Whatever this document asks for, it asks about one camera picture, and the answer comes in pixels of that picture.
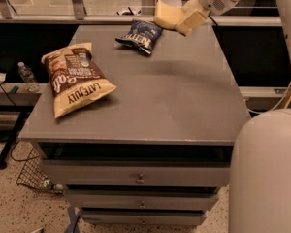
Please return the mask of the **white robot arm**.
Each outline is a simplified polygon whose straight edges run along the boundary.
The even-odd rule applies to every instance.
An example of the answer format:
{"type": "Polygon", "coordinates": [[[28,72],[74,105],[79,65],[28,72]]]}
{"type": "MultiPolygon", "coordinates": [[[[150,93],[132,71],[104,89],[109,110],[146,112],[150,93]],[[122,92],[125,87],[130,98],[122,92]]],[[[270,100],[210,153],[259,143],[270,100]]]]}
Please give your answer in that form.
{"type": "MultiPolygon", "coordinates": [[[[241,0],[198,0],[204,15],[221,15],[241,0]]],[[[276,0],[291,63],[291,0],[276,0]]],[[[291,233],[291,109],[254,117],[234,144],[229,233],[291,233]]]]}

